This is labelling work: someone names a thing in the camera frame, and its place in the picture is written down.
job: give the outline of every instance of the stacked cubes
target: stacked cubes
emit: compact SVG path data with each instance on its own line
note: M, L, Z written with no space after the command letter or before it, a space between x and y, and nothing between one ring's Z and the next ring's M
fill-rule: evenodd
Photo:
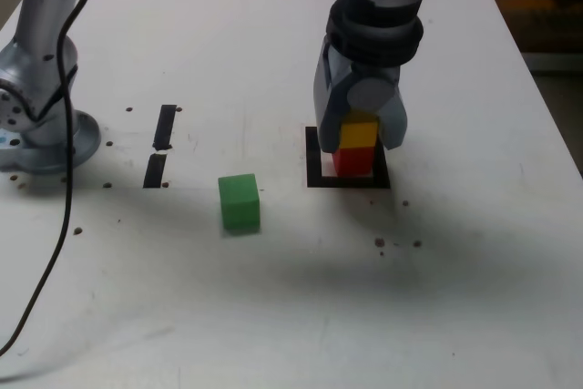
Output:
M353 109L344 118L340 147L332 156L338 177L361 177L372 172L378 131L375 115Z

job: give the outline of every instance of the black tape strip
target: black tape strip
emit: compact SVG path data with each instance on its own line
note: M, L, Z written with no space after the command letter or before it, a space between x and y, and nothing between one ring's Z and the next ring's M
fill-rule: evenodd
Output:
M372 178L338 178L322 176L322 156L318 142L318 128L306 127L306 170L310 188L322 189L390 189L391 181L386 167L381 141L374 147Z
M176 105L163 105L160 109L158 127L156 128L154 144L152 145L155 150L172 149L172 145L170 145L170 138L172 137L172 128L174 127L176 108Z
M165 165L166 155L152 154L149 156L146 177L144 178L144 189L159 189L162 187Z

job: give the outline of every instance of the black cable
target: black cable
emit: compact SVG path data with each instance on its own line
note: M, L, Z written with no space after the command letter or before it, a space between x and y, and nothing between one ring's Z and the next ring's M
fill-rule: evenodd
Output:
M55 267L56 259L58 258L61 250L63 249L63 243L65 243L66 234L68 232L69 221L71 218L71 204L73 201L73 108L71 106L69 84L65 73L63 48L65 45L66 33L68 32L69 28L73 25L73 23L75 23L75 20L83 10L83 7L86 5L86 3L87 0L78 1L78 3L75 5L75 8L73 9L73 12L63 24L61 32L58 36L58 40L56 42L56 64L58 66L58 75L61 81L61 92L63 93L63 101L65 102L66 110L66 196L65 196L65 217L63 218L63 227L61 228L61 234L58 238L58 242L56 244L55 251L53 252L53 256L51 257L51 260L48 262L45 272L43 273L43 276L38 282L35 292L33 293L33 296L30 298L30 301L28 302L28 305L25 308L25 312L23 313L22 317L20 318L20 321L18 322L18 325L16 326L15 332L12 334L6 345L4 345L0 350L0 357L2 357L12 347L12 345L15 344L16 339L18 339L18 336L22 332L23 328L25 328L26 320L30 316L31 311L35 306L36 300L38 299L40 292L43 290L43 287L45 286L48 276Z

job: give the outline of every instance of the floor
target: floor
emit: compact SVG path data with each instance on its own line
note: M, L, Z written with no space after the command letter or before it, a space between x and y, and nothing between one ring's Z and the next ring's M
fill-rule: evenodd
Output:
M0 0L3 26L20 0ZM535 77L578 168L583 172L583 77Z

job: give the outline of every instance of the table surface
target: table surface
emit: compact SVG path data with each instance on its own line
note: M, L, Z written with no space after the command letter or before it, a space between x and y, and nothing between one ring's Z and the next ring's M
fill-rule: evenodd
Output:
M402 77L410 128L386 154L393 189L308 189L304 128L332 1L90 1L71 31L73 99L114 145L77 170L83 232L0 383L579 387L583 181L494 0L424 1ZM164 104L183 108L169 188L142 189ZM262 230L228 236L217 178L248 172ZM9 176L2 341L64 202L60 177Z

